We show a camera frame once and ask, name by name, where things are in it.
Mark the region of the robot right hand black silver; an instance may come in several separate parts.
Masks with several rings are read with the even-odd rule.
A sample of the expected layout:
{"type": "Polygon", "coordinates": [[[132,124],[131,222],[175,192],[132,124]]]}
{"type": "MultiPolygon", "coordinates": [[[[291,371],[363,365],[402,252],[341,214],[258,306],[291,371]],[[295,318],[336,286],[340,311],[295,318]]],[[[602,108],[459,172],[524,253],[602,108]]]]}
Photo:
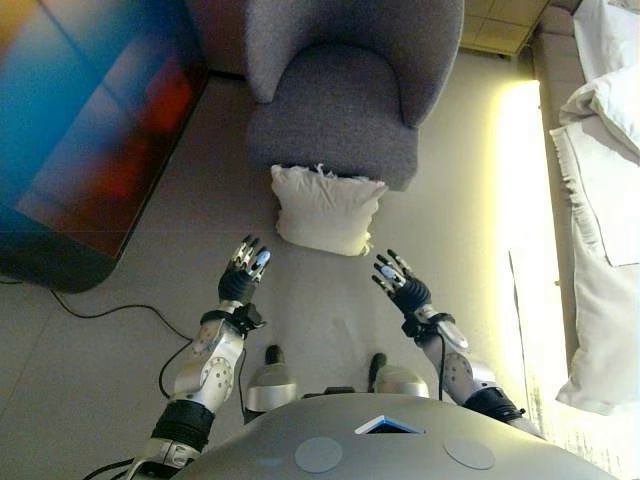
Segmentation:
{"type": "Polygon", "coordinates": [[[395,251],[388,249],[385,255],[377,254],[373,268],[376,274],[371,279],[403,314],[414,313],[431,303],[426,284],[395,251]]]}

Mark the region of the robot left hand black silver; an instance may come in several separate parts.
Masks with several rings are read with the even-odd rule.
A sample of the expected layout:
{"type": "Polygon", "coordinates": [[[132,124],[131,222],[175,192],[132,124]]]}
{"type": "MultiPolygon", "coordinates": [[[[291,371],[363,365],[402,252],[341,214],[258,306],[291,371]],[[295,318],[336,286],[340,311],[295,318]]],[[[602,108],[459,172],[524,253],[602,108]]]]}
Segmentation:
{"type": "Polygon", "coordinates": [[[266,246],[259,246],[260,239],[251,234],[242,239],[231,255],[218,283],[220,301],[249,303],[255,289],[271,260],[266,246]]]}

